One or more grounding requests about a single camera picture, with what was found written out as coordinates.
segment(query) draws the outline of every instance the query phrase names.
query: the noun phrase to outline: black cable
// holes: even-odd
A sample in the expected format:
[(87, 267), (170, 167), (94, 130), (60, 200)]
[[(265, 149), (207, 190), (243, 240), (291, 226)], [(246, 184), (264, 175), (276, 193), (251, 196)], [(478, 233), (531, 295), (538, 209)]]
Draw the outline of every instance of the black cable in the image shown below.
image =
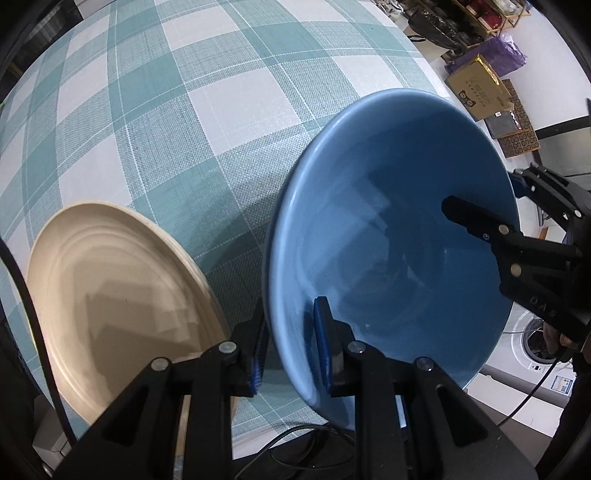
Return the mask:
[(10, 250), (2, 238), (0, 238), (0, 259), (6, 266), (6, 269), (8, 270), (8, 273), (10, 274), (12, 281), (18, 290), (18, 294), (22, 301), (22, 306), (29, 320), (29, 326), (31, 328), (31, 333), (33, 334), (33, 340), (35, 342), (35, 346), (37, 347), (39, 363), (41, 364), (41, 369), (43, 370), (43, 375), (45, 376), (45, 381), (47, 383), (47, 389), (49, 390), (51, 401), (53, 402), (53, 406), (56, 409), (57, 418), (60, 421), (61, 428), (66, 434), (66, 439), (70, 443), (70, 446), (73, 447), (77, 442), (76, 435), (74, 434), (74, 430), (72, 430), (72, 426), (70, 425), (70, 421), (66, 415), (66, 409), (64, 408), (59, 390), (57, 389), (56, 379), (53, 377), (53, 371), (51, 370), (51, 365), (49, 363), (49, 356), (47, 355), (47, 348), (45, 346), (45, 342), (43, 341), (43, 333), (41, 331), (41, 326), (39, 325), (37, 312), (33, 306), (31, 294), (29, 293), (29, 289), (27, 288), (27, 284), (25, 283), (25, 279), (22, 276), (21, 270), (18, 268), (16, 260), (14, 260), (12, 253), (10, 253)]
[[(267, 451), (273, 447), (273, 445), (275, 445), (277, 442), (279, 442), (281, 439), (287, 437), (288, 435), (297, 432), (299, 430), (325, 430), (327, 432), (332, 432), (332, 433), (336, 433), (338, 435), (341, 435), (341, 433), (339, 433), (339, 431), (337, 429), (335, 429), (334, 427), (327, 427), (326, 425), (314, 425), (312, 423), (309, 424), (303, 424), (303, 425), (298, 425), (297, 427), (292, 427), (290, 429), (287, 429), (286, 431), (284, 431), (283, 433), (280, 433), (279, 435), (277, 435), (274, 439), (272, 439), (269, 443), (267, 443), (261, 450), (259, 450), (259, 452), (252, 458), (252, 460), (250, 460), (245, 466), (243, 466), (240, 470), (238, 470), (238, 473), (236, 475), (234, 475), (234, 480), (238, 480), (238, 478), (253, 464), (255, 463), (259, 458), (261, 458), (265, 453), (267, 453)], [(348, 441), (348, 443), (350, 445), (354, 444), (354, 440), (351, 439), (350, 437), (348, 437), (350, 442)], [(350, 460), (352, 460), (354, 457), (354, 455), (351, 455), (351, 457), (347, 458), (344, 462), (341, 463), (337, 463), (335, 465), (327, 465), (325, 467), (318, 467), (318, 468), (312, 468), (310, 467), (309, 469), (311, 470), (326, 470), (329, 468), (337, 468), (338, 466), (341, 466), (343, 463), (348, 462)]]
[[(346, 433), (339, 431), (337, 428), (333, 429), (333, 433), (336, 433), (340, 438), (342, 438), (345, 442), (347, 442), (348, 445), (350, 446), (354, 446), (355, 445), (355, 440), (353, 438), (351, 438), (350, 436), (348, 436)], [(306, 458), (306, 456), (310, 453), (311, 448), (309, 448), (306, 453), (302, 456), (303, 458)], [(295, 465), (293, 463), (287, 463), (284, 462), (283, 460), (279, 460), (276, 456), (275, 456), (275, 452), (273, 450), (270, 451), (269, 456), (271, 457), (271, 459), (275, 462), (278, 463), (281, 466), (284, 467), (288, 467), (291, 468), (293, 470), (302, 470), (302, 471), (306, 471), (306, 470), (315, 470), (315, 471), (320, 471), (320, 470), (331, 470), (333, 468), (337, 468), (340, 466), (345, 465), (346, 463), (348, 463), (353, 456), (350, 456), (349, 458), (343, 460), (342, 462), (339, 463), (333, 463), (332, 465), (326, 465), (326, 466), (301, 466), (301, 465)]]
[(542, 386), (542, 383), (544, 383), (544, 381), (546, 380), (546, 378), (548, 378), (548, 376), (552, 373), (552, 370), (554, 369), (554, 367), (556, 365), (558, 365), (558, 362), (560, 362), (560, 358), (564, 355), (564, 352), (566, 351), (566, 347), (565, 346), (561, 346), (559, 347), (559, 349), (556, 352), (556, 358), (554, 359), (554, 362), (552, 363), (552, 365), (550, 366), (550, 368), (548, 369), (548, 371), (544, 374), (544, 376), (542, 377), (542, 379), (538, 382), (538, 384), (533, 388), (533, 390), (527, 395), (527, 397), (524, 398), (523, 402), (521, 402), (519, 405), (517, 405), (517, 408), (515, 410), (513, 410), (511, 413), (509, 413), (508, 416), (506, 416), (498, 425), (497, 427), (502, 427), (505, 423), (507, 423), (510, 419), (513, 418), (513, 416), (519, 412), (521, 410), (521, 407), (523, 407), (523, 405), (525, 405), (527, 403), (527, 401), (534, 396), (534, 394), (538, 391), (538, 389)]

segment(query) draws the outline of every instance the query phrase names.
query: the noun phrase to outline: table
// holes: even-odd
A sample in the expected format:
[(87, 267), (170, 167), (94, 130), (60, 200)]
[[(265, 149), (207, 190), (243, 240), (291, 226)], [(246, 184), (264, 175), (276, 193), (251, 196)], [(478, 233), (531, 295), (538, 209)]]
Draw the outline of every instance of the table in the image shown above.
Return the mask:
[[(35, 237), (62, 207), (128, 206), (194, 258), (232, 327), (261, 295), (261, 249), (289, 169), (336, 113), (391, 87), (449, 95), (371, 2), (117, 0), (53, 44), (8, 96), (0, 235), (26, 271)], [(46, 392), (1, 270), (11, 330)], [(86, 423), (68, 413), (82, 434)], [(272, 351), (260, 395), (234, 418), (235, 449), (250, 453), (302, 422), (324, 420)]]

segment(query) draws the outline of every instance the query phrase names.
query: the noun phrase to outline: blue bowl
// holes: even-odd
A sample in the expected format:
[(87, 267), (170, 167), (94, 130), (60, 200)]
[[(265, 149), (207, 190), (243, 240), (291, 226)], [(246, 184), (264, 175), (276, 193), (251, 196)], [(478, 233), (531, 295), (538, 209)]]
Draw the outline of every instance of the blue bowl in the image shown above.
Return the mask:
[(304, 401), (354, 428), (353, 397), (320, 379), (313, 302), (386, 356), (433, 358), (464, 387), (492, 352), (512, 302), (486, 242), (447, 220), (455, 195), (519, 225), (509, 178), (463, 111), (419, 90), (353, 103), (310, 143), (285, 182), (268, 233), (265, 310)]

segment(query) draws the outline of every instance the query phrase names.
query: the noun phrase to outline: label sticker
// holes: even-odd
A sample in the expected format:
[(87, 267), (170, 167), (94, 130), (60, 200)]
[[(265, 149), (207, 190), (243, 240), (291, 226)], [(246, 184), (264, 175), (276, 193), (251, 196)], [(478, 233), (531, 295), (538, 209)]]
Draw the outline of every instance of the label sticker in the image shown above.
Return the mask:
[(570, 378), (559, 377), (556, 375), (554, 382), (552, 383), (552, 390), (568, 395), (570, 389), (573, 386), (573, 381)]

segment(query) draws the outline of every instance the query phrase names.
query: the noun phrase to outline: purple bag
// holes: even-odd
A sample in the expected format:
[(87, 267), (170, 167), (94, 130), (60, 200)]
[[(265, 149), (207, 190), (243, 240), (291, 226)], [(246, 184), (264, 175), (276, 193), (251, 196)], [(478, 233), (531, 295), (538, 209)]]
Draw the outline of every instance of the purple bag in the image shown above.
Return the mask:
[(521, 68), (525, 65), (525, 59), (527, 58), (513, 43), (510, 35), (502, 34), (498, 37), (489, 38), (480, 45), (471, 48), (465, 55), (445, 65), (445, 69), (448, 73), (453, 73), (478, 54), (481, 54), (491, 64), (492, 69), (499, 77), (504, 77), (508, 73)]

